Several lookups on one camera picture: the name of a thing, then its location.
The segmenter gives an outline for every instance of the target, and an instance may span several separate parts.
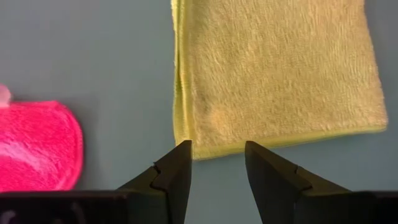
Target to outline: pink cloth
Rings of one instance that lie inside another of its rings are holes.
[[[0,106],[0,192],[69,190],[79,178],[83,138],[57,101]]]

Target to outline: fabric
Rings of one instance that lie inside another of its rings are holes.
[[[83,163],[81,129],[56,101],[0,108],[0,192],[69,190]]]
[[[174,133],[193,157],[382,131],[364,0],[172,0]]]

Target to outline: gray surface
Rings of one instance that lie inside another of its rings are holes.
[[[349,189],[398,190],[398,1],[366,6],[388,131],[276,152]],[[0,82],[78,116],[80,189],[116,188],[173,147],[173,45],[169,0],[0,1]],[[243,155],[194,163],[186,223],[260,223]]]

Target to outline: table surface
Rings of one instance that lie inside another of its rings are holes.
[[[0,82],[59,100],[85,133],[78,189],[114,189],[174,146],[169,0],[0,1]],[[397,190],[398,1],[366,1],[389,114],[381,134],[275,150],[351,190]],[[242,154],[195,162],[186,223],[260,223]]]

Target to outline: yellow microfiber cloth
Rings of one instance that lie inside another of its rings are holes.
[[[364,0],[172,0],[174,130],[193,158],[382,131]]]

